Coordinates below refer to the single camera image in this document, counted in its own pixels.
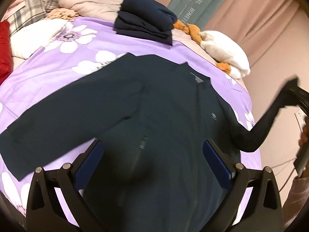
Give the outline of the person's right hand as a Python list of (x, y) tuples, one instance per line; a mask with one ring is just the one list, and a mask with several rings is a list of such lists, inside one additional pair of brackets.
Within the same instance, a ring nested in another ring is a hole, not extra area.
[(308, 124), (303, 126), (300, 139), (299, 139), (299, 147), (302, 148), (305, 144), (308, 143)]

